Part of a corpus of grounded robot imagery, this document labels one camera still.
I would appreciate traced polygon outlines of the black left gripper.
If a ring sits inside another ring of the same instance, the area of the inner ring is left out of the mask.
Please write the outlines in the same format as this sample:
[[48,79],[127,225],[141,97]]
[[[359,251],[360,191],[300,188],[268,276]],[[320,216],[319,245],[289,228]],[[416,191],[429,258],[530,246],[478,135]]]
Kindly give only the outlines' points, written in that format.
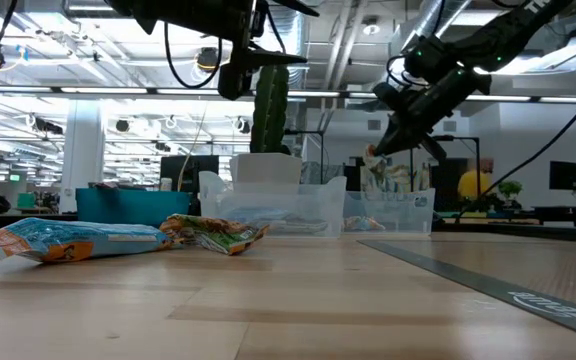
[[273,7],[318,17],[319,12],[301,0],[210,1],[163,0],[157,18],[174,25],[215,36],[232,43],[232,63],[250,68],[306,63],[307,59],[282,52],[252,50],[253,37],[263,34],[265,15]]

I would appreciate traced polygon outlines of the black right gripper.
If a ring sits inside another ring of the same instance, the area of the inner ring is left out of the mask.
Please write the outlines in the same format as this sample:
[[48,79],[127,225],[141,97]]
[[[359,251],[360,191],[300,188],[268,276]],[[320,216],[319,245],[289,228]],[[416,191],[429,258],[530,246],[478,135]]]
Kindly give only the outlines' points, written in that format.
[[388,156],[418,147],[419,144],[438,162],[447,158],[446,151],[428,134],[444,117],[474,92],[490,93],[491,76],[473,69],[455,68],[436,84],[422,91],[406,104],[401,119],[396,114],[388,118],[387,128],[375,147],[376,156]]

